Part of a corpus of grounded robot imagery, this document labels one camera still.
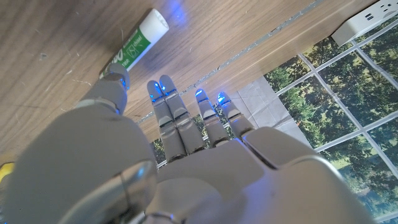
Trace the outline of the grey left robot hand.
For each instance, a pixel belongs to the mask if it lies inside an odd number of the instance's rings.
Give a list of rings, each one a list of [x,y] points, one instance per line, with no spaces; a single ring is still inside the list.
[[[8,223],[372,223],[339,172],[274,128],[255,128],[228,95],[230,139],[203,90],[210,143],[167,75],[150,81],[167,157],[157,168],[139,126],[123,115],[129,74],[108,66],[77,106],[25,149],[2,210]]]

